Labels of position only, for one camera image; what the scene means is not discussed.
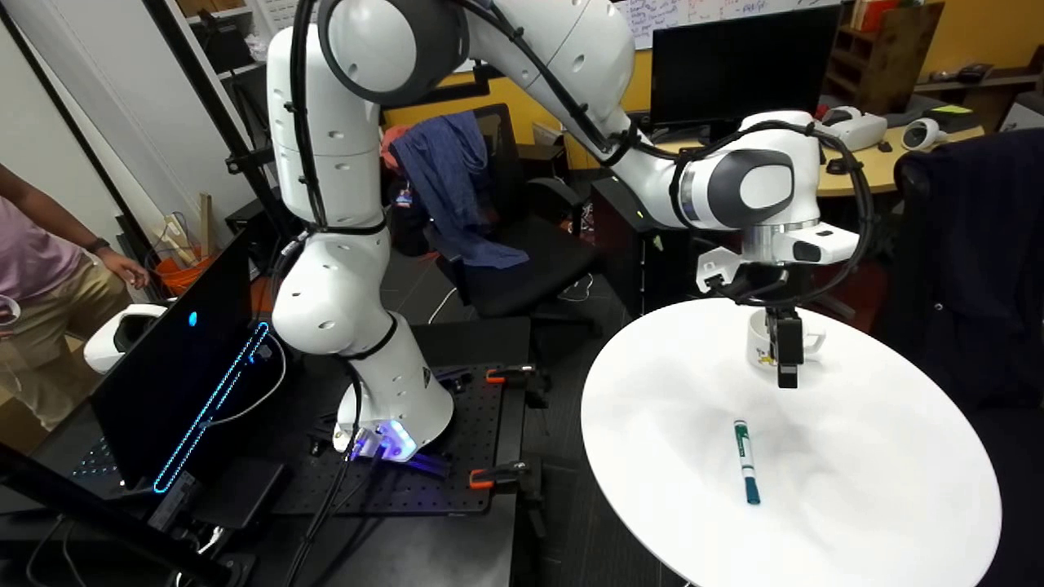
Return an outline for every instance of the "black cable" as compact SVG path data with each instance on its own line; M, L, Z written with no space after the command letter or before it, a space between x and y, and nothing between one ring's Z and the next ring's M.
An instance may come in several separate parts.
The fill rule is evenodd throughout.
M573 116L573 125L589 134L592 143L604 145L607 137L592 125L592 116L584 115L584 107L572 97L572 92L557 82L557 75L532 52L532 46L525 43L525 28L511 27L495 5L479 5L473 0L453 0L456 5L469 10L473 16L479 16L484 22L489 22L492 28L501 28L511 46L519 46L519 52L539 68L539 75L547 82L547 89L555 92L555 97L562 101L562 107ZM830 143L831 150L843 154L843 158L850 162L850 176L851 176L851 187L854 187L854 200L859 200L859 244L854 244L854 254L845 261L845 266L821 287L812 287L812 291L803 291L803 294L793 294L793 295L779 295L779 301L770 301L770 303L783 303L783 305L799 305L799 303L809 303L830 291L834 291L845 276L851 276L859 271L859 261L864 258L869 244L870 244L870 230L874 230L874 201L870 201L870 187L862 172L862 162L854 158L854 154L816 130L812 125L809 126L796 126L796 125L783 125L783 119L759 119L759 125L751 125L749 130L737 130L726 139L719 139L715 145L707 145L705 154L699 157L682 157L682 154L666 154L653 143L643 143L638 134L618 134L620 139L620 150L610 157L618 158L625 150L643 150L650 157L660 157L660 158L671 158L679 165L685 165L688 158L705 158L713 157L715 150L749 137L749 134L756 134L756 130L796 130L796 134L812 134L820 137L821 143ZM786 282L770 282L763 291L754 291L754 294L741 294L737 301L741 303L766 303L759 295L766 294L776 294L783 291Z
M374 351L383 351L391 340L395 340L395 331L397 331L397 316L395 312L389 312L389 329L385 329L385 336L374 343L374 346L369 346L369 349L364 349L364 351L353 351L353 354L345 354L348 359L348 364L353 363L365 363L365 359L371 359Z
M72 528L76 528L76 522L68 522L65 531L63 531L63 556L68 563L68 572L72 572L76 587L90 587L84 572L80 570L80 563L72 562L72 550L68 550Z
M369 474L365 474L365 482L360 487L364 490L364 497L357 505L360 516L365 516L365 505L369 497L374 495L374 480L380 480L380 457L371 458ZM331 584L331 577L335 572L335 568L344 568L364 543L371 531L380 531L383 519L360 519L357 531L345 539L345 543L331 556L331 563L323 568L323 572L312 580L312 584Z
M25 580L29 580L33 587L47 587L47 584L37 577L37 556L41 556L44 547L60 534L63 525L65 525L65 516L60 516L60 519L54 522L54 528L47 528L47 534L37 540L33 555L25 556Z
M321 47L323 47L327 68L334 72L335 82L344 82L345 89L353 89L353 79L348 79L345 68L335 63L334 46L331 46L331 19L334 19L334 10L335 10L335 5L341 5L341 0L321 0L317 32L321 32Z
M546 59L534 55L534 47L525 43L525 28L511 27L495 5L479 5L473 0L450 0L464 5L466 14L489 22L495 32L502 32L519 52L529 59L529 65L547 82L562 107L573 116L573 125L589 134L592 143L607 145L607 137L595 126L589 116L589 107L573 101L573 94L557 82L557 75L546 65Z
M357 390L357 413L353 413L353 432L348 432L348 458L353 458L353 446L357 446L360 421L364 421L364 374L357 372L353 363L345 363L345 364L348 364L348 377L353 377L353 390ZM344 466L335 468L335 475L331 480L331 487L327 487L327 493L323 493L321 508L317 508L312 519L306 522L306 531L299 534L298 550L293 550L293 556L292 556L292 570L289 570L289 580L284 580L289 587L298 584L299 568L305 568L305 562L306 562L306 550L311 550L311 543L317 540L321 528L323 528L327 519L331 519L331 505L334 505L334 495L335 495L345 468L348 468L348 464L344 464Z
M298 137L298 154L299 154L299 178L306 188L306 200L312 204L312 221L317 228L327 228L327 201L321 192L321 176L317 176L317 157L312 157L312 137L306 125L306 28L312 19L317 0L299 0L293 14L293 35L292 35L292 115L293 115L293 137Z

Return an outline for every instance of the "person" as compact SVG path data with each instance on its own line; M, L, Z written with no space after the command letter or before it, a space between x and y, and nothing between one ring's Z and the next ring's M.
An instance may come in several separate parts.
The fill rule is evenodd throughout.
M76 351L149 272L68 209L0 165L0 394L44 429L63 424L97 374Z

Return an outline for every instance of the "jacket on chair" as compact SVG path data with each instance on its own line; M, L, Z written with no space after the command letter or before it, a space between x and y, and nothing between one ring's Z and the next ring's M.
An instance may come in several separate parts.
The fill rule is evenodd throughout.
M492 226L489 154L473 115L417 125L391 143L391 154L430 217L430 244L447 261L466 266L519 266L529 261L525 252L488 238Z
M889 343L968 418L1037 407L1044 390L1044 130L905 157L906 201Z

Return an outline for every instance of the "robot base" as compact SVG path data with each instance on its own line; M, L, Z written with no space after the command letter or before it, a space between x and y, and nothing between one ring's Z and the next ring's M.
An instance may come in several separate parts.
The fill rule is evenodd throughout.
M397 319L389 346L353 363L364 377L364 411L357 446L357 387L345 387L335 407L334 446L348 457L374 457L405 464L434 442L453 421L450 390L430 374L413 325Z

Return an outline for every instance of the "black pole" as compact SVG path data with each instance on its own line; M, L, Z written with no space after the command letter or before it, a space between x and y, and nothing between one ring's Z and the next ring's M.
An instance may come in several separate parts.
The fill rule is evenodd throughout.
M181 68L187 72L191 84L197 89L203 107L208 112L211 125L220 126L225 145L233 150L235 165L246 172L246 178L250 181L260 209L269 211L269 221L273 226L273 230L282 238L292 233L292 221L289 211L282 204L282 200L271 192L265 170L265 158L258 154L250 154L250 145L239 137L220 92L208 84L207 68L199 65L191 39L184 35L178 16L169 14L166 0L141 0L161 35L166 39L172 59L181 63Z
M90 162L95 165L103 187L109 188L109 196L117 201L120 215L124 215L124 230L148 241L134 211L127 209L117 181L109 176L109 170L103 165L97 154L93 150L93 139L84 137L84 130L76 125L72 112L65 107L63 94L57 92L54 79L44 72L41 59L33 55L25 35L20 32L20 27L11 19L7 5L0 2L0 22L7 27L12 46L22 52L22 59L29 63L37 82L44 84L47 97L57 104L60 116L65 119L65 126L72 130L80 150L90 157Z
M203 556L192 547L172 540L169 534L149 528L148 522L104 505L95 493L68 482L65 475L11 449L7 442L0 442L0 482L127 543L130 550L156 563L192 572L203 584L233 584L233 570L220 562Z

